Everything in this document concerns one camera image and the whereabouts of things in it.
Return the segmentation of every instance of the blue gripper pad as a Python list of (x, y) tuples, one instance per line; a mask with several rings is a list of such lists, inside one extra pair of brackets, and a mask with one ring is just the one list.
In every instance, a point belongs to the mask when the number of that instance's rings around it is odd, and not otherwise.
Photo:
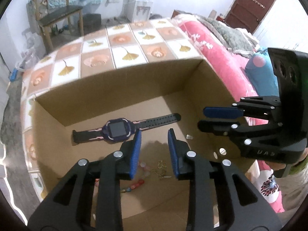
[(141, 148), (141, 131), (138, 129), (133, 139), (133, 151), (131, 153), (131, 160), (130, 160), (129, 176), (131, 179), (134, 178), (137, 172), (140, 148)]
[(169, 146), (169, 152), (170, 152), (170, 157), (171, 157), (171, 164), (172, 164), (172, 169), (173, 169), (173, 173), (174, 176), (176, 178), (179, 177), (179, 163), (178, 163), (178, 157), (177, 157), (177, 153), (175, 150), (175, 134), (173, 129), (169, 129), (168, 130), (168, 146)]
[(236, 107), (206, 107), (203, 114), (209, 118), (236, 119), (244, 115), (244, 112)]

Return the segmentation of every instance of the pink blanket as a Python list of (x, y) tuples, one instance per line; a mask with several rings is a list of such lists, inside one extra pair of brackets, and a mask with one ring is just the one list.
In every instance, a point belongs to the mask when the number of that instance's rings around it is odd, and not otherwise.
[[(213, 70), (222, 80), (236, 101), (241, 97), (258, 96), (246, 75), (243, 73), (247, 58), (229, 53), (220, 41), (199, 21), (191, 15), (182, 15), (176, 19), (178, 26), (193, 41), (208, 60)], [(267, 124), (267, 121), (246, 117), (249, 125)], [(255, 187), (271, 205), (276, 213), (284, 212), (281, 191), (275, 183), (273, 170), (264, 161), (258, 161), (260, 176)]]

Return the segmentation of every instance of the watch strap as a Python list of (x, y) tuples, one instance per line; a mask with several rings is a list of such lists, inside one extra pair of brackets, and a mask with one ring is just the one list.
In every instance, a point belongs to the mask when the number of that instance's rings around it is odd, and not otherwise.
[(73, 140), (75, 143), (100, 141), (102, 139), (104, 139), (102, 135), (102, 128), (96, 128), (80, 132), (73, 130)]
[(147, 130), (151, 128), (156, 128), (164, 125), (168, 125), (174, 122), (178, 122), (181, 120), (181, 115), (178, 113), (160, 116), (156, 118), (141, 120), (141, 121), (134, 121), (133, 124), (135, 125), (136, 129), (140, 130)]

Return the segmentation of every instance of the blue pillow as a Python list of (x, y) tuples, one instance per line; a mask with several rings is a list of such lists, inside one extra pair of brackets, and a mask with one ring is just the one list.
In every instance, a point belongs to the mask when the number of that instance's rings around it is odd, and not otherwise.
[(248, 61), (245, 72), (259, 96), (279, 96), (277, 77), (266, 49), (260, 49)]

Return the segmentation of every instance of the wooden chair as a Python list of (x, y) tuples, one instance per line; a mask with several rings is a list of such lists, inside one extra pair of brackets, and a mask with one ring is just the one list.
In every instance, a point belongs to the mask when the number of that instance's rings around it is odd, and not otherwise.
[(68, 26), (70, 30), (70, 34), (72, 34), (72, 25), (70, 21), (70, 16), (79, 13), (79, 25), (80, 25), (80, 33), (81, 36), (84, 35), (84, 23), (82, 18), (82, 6), (70, 5), (69, 0), (66, 0), (66, 6), (62, 8), (55, 9), (55, 11), (50, 14), (45, 15), (41, 18), (39, 13), (39, 4), (37, 0), (33, 0), (35, 2), (35, 18), (38, 22), (42, 37), (45, 35), (47, 43), (49, 45), (50, 51), (54, 50), (54, 47), (51, 42), (50, 34), (48, 31), (48, 27), (51, 27), (53, 24), (67, 18)]

